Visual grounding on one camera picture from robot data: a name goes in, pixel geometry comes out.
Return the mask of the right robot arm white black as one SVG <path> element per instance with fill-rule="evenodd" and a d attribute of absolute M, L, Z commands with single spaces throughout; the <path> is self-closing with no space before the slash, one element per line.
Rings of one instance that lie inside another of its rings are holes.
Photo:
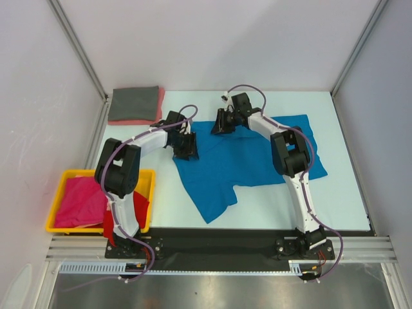
<path fill-rule="evenodd" d="M 304 258 L 320 256 L 326 244 L 324 227 L 314 210 L 309 188 L 308 171 L 314 162 L 314 149 L 308 138 L 297 127 L 288 127 L 262 115 L 219 108 L 211 130 L 214 135 L 229 134 L 237 126 L 244 126 L 270 141 L 272 163 L 290 193 L 296 215 L 296 254 Z"/>

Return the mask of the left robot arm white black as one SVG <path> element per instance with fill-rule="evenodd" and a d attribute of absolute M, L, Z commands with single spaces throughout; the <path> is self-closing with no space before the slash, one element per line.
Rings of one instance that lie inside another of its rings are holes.
<path fill-rule="evenodd" d="M 136 258 L 148 244 L 141 240 L 141 228 L 136 218 L 133 192 L 140 172 L 140 159 L 165 147 L 172 147 L 176 158 L 198 159 L 196 133 L 189 127 L 154 128 L 122 142 L 106 140 L 95 169 L 95 181 L 108 200 L 113 222 L 109 235 L 113 238 L 107 258 Z"/>

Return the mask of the blue t-shirt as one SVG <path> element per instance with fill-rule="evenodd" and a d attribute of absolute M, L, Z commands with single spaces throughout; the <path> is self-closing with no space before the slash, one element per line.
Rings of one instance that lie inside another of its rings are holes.
<path fill-rule="evenodd" d="M 206 223 L 238 202 L 234 187 L 284 183 L 272 164 L 270 142 L 238 126 L 235 132 L 212 135 L 213 121 L 192 123 L 198 158 L 174 158 L 182 184 Z"/>

